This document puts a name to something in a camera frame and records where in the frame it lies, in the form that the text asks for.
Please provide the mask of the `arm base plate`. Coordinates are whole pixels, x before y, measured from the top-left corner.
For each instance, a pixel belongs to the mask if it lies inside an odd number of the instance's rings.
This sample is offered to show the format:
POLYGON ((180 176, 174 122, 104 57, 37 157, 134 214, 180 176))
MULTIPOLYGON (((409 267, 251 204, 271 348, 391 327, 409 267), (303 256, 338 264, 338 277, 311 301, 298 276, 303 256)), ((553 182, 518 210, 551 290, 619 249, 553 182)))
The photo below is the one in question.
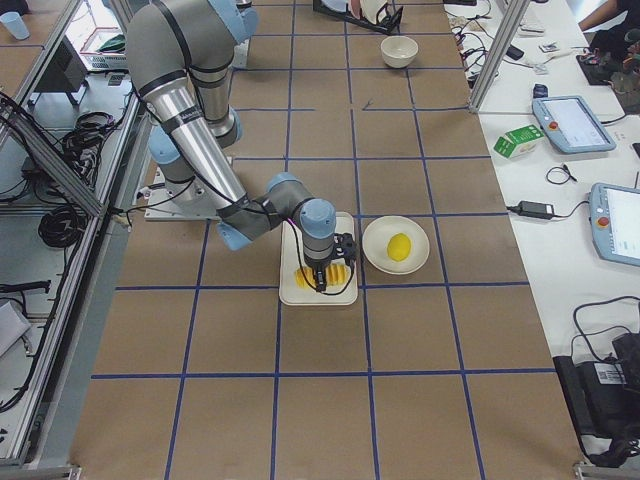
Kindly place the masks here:
POLYGON ((195 175, 187 162, 179 157, 172 163, 159 164, 156 181, 147 196, 145 219, 149 221, 218 220, 214 201, 217 196, 195 175))

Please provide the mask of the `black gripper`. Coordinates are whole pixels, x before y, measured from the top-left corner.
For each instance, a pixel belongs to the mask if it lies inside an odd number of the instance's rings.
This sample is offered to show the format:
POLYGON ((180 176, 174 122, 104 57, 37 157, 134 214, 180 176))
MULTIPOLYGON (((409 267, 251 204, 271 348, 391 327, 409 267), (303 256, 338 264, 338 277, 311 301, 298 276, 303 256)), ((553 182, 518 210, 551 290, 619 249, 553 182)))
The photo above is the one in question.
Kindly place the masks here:
POLYGON ((312 249, 309 243, 303 244, 303 255, 306 265, 313 269, 313 277, 317 292, 326 291, 325 270, 336 262, 342 262, 353 268, 356 261, 356 240, 351 233, 335 233, 332 242, 328 240, 317 243, 312 249))

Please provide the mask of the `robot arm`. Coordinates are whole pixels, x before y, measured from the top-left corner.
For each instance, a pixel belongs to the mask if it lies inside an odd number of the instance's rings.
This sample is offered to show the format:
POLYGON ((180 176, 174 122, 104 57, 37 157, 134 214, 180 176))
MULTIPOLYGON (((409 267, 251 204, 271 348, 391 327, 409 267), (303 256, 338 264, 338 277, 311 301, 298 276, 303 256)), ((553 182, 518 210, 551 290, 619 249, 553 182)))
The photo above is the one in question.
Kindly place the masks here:
POLYGON ((355 241, 336 230, 336 210, 314 197, 288 172, 276 175, 263 196, 250 199, 223 149, 240 137, 228 103, 227 73, 236 46, 255 33, 259 17, 249 3, 152 1, 126 28, 126 57, 132 83, 157 120, 213 196, 217 231, 239 250, 283 222, 298 228, 299 274, 325 294, 344 274, 353 278, 355 241))

